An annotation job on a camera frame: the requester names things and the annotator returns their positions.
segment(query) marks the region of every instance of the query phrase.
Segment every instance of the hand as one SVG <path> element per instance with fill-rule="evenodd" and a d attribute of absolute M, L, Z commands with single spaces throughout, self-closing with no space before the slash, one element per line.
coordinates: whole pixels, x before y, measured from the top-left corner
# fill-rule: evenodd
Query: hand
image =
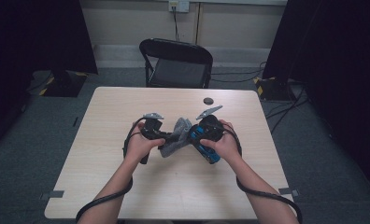
<path fill-rule="evenodd" d="M 220 119 L 220 122 L 223 124 L 223 128 L 230 131 L 233 129 L 232 123 L 226 122 L 223 119 Z M 226 161 L 240 156 L 234 137 L 227 132 L 223 133 L 222 138 L 218 142 L 202 139 L 200 140 L 200 143 L 206 147 L 213 148 L 218 153 L 218 155 L 220 155 Z"/>
<path fill-rule="evenodd" d="M 141 129 L 144 127 L 143 122 L 138 122 L 133 129 L 132 137 L 130 138 L 129 145 L 127 147 L 126 158 L 135 159 L 138 162 L 141 161 L 153 147 L 161 146 L 164 144 L 164 139 L 149 140 L 144 137 L 141 133 Z"/>

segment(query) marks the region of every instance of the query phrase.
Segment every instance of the person's left hand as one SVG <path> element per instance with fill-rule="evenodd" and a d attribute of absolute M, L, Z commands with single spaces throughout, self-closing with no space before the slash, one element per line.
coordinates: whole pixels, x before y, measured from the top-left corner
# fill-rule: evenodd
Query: person's left hand
<path fill-rule="evenodd" d="M 161 146 L 164 144 L 164 139 L 149 140 L 144 137 L 141 133 L 141 129 L 144 127 L 143 122 L 138 122 L 133 129 L 132 137 L 130 138 L 129 145 L 127 147 L 126 158 L 135 159 L 138 162 L 141 161 L 153 147 Z"/>

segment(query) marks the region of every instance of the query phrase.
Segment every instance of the forearm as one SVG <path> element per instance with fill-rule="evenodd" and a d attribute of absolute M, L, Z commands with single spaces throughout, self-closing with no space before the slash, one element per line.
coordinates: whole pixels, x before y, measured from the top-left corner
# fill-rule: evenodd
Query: forearm
<path fill-rule="evenodd" d="M 278 195 L 278 192 L 258 176 L 240 156 L 231 158 L 228 163 L 244 187 Z M 247 197 L 261 223 L 298 223 L 287 204 L 248 193 Z"/>
<path fill-rule="evenodd" d="M 125 189 L 137 165 L 137 160 L 126 158 L 94 199 L 99 199 Z M 123 198 L 124 195 L 90 208 L 83 214 L 78 223 L 116 223 Z"/>

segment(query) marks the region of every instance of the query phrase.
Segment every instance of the chair backrest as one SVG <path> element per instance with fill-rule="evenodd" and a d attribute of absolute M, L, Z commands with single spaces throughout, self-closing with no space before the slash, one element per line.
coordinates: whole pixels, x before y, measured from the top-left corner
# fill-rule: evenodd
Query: chair backrest
<path fill-rule="evenodd" d="M 212 56 L 208 50 L 191 43 L 151 38 L 142 41 L 139 49 L 148 63 L 148 56 L 187 63 L 209 64 L 210 66 L 213 63 Z"/>

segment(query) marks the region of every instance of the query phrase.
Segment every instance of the chair seat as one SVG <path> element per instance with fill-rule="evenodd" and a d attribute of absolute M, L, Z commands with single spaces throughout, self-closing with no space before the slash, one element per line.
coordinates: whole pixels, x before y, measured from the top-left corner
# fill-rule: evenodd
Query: chair seat
<path fill-rule="evenodd" d="M 207 65 L 159 59 L 149 84 L 155 87 L 201 89 L 206 79 Z"/>

